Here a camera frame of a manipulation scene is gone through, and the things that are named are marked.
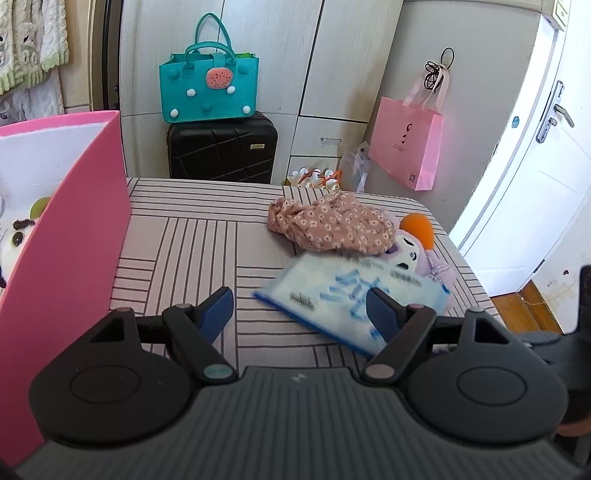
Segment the striped table cover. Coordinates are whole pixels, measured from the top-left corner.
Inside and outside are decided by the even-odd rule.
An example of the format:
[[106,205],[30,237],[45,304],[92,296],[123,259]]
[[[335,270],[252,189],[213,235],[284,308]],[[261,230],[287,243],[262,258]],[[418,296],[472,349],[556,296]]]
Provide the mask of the striped table cover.
[[238,370],[247,366],[359,369],[359,354],[252,297],[252,291],[300,254],[266,228],[267,208],[283,196],[303,204],[308,188],[139,178],[128,182],[131,218],[110,295],[112,308],[156,315],[177,303],[196,305],[221,286],[235,313],[215,348]]

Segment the green plush ball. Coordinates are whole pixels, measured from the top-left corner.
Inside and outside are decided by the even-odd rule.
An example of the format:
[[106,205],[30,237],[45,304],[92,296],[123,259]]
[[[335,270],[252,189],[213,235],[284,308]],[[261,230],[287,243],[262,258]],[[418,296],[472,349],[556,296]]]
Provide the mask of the green plush ball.
[[50,197],[42,197],[36,200],[30,208],[29,219],[38,219],[43,214],[50,200]]

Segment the black suitcase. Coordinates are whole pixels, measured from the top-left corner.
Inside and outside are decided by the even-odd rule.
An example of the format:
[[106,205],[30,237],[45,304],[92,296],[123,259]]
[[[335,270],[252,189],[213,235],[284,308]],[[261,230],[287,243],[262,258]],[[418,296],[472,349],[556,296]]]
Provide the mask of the black suitcase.
[[169,176],[269,184],[278,138],[273,122],[259,112],[248,118],[172,124],[166,134]]

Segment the pink floral fabric scrunchie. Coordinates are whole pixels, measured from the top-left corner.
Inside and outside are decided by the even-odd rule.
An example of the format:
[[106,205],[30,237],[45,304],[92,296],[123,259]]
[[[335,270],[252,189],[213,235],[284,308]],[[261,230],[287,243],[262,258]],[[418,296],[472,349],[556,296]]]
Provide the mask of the pink floral fabric scrunchie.
[[304,205],[280,197],[270,203],[267,229],[304,250],[381,255],[394,245],[397,227],[381,210],[349,192],[335,191]]

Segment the pink storage box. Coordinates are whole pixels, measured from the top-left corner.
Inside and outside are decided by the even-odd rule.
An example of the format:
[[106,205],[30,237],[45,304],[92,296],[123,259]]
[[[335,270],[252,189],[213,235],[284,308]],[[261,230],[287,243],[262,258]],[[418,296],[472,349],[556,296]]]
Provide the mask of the pink storage box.
[[32,380],[110,304],[131,213],[119,113],[2,127],[1,196],[3,231],[49,200],[1,294],[1,458],[14,466],[43,442]]

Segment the colourful drink bottle pack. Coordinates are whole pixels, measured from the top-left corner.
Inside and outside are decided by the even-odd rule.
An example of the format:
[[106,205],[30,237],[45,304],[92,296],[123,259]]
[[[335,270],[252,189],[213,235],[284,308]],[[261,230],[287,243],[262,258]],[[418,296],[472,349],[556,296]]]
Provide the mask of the colourful drink bottle pack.
[[283,184],[286,186],[321,189],[332,192],[341,188],[341,179],[341,170],[320,170],[318,168],[308,170],[308,168],[301,168],[300,170],[291,172]]

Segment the blue wet wipes pack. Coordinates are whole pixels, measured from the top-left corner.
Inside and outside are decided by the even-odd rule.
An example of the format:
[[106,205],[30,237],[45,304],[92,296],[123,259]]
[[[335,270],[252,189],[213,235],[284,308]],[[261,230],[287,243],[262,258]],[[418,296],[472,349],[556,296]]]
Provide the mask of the blue wet wipes pack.
[[399,304],[442,314],[450,290],[427,277],[372,256],[307,252],[253,293],[305,326],[349,349],[374,356],[387,341],[367,314],[367,295],[379,288]]

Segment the orange egg-shaped sponge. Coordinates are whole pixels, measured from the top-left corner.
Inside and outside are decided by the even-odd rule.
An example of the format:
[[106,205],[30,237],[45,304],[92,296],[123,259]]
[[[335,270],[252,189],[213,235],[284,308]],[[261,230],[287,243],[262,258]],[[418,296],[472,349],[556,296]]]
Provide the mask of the orange egg-shaped sponge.
[[435,233],[429,218],[418,212],[406,215],[400,222],[400,229],[419,240],[425,250],[433,250]]

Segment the white door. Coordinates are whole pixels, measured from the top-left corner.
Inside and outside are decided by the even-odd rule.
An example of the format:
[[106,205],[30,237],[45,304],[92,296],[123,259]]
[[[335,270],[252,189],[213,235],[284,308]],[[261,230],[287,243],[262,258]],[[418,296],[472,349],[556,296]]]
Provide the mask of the white door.
[[[590,189],[590,19],[572,14],[566,32],[552,39],[554,58],[532,76],[513,118],[525,118],[513,144],[503,140],[452,238],[492,297],[520,290],[559,242]],[[561,105],[575,127],[558,119],[543,144],[536,142],[544,108],[557,80]]]

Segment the pink paper gift bag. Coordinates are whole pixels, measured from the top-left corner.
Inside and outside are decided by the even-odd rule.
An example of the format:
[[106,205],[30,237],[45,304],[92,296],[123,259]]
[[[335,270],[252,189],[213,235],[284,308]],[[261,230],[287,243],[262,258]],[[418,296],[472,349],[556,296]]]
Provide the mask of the pink paper gift bag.
[[380,101],[370,159],[413,191],[429,191],[435,184],[449,84],[449,70],[440,65],[434,89],[424,99],[420,98],[424,80],[418,79],[405,99]]

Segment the teal felt handbag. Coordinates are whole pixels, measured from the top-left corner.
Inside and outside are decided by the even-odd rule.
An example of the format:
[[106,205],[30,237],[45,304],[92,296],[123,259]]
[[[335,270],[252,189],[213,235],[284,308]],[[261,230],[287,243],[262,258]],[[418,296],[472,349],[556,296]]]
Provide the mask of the teal felt handbag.
[[201,41],[173,54],[159,66],[161,114],[169,124],[248,118],[256,113],[259,57],[237,53],[221,19],[202,16],[195,32],[212,19],[222,42]]

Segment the white wardrobe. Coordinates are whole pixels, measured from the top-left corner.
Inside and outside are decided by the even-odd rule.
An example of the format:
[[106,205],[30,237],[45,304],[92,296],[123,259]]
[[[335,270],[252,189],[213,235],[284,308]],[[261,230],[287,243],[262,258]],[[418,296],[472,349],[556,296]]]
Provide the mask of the white wardrobe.
[[334,167],[362,141],[384,77],[400,1],[126,1],[119,99],[127,172],[168,174],[158,67],[196,40],[259,57],[256,107],[279,133],[274,184],[312,161]]

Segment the clear plastic bag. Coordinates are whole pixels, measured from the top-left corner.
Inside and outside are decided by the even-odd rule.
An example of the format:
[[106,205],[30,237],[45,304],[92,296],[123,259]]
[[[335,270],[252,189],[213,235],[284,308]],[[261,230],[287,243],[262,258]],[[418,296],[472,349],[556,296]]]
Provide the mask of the clear plastic bag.
[[370,145],[363,141],[356,151],[349,151],[339,160],[339,171],[342,172],[339,186],[342,190],[355,193],[365,193],[366,183],[370,172]]

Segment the purple plush toy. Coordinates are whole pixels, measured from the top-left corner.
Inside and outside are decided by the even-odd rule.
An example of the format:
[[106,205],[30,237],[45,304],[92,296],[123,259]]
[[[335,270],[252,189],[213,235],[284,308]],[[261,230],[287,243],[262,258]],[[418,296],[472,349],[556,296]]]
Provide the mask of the purple plush toy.
[[400,229],[398,224],[393,245],[380,256],[401,269],[441,284],[451,291],[456,281],[455,270],[435,250],[425,250],[419,240]]

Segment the white plush toy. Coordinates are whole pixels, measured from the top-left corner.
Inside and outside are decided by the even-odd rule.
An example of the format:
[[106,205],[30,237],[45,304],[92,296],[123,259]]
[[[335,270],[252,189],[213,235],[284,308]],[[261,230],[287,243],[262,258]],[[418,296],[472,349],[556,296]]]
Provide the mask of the white plush toy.
[[8,281],[21,255],[36,222],[32,219],[15,220],[8,227],[1,239],[1,289],[8,286]]

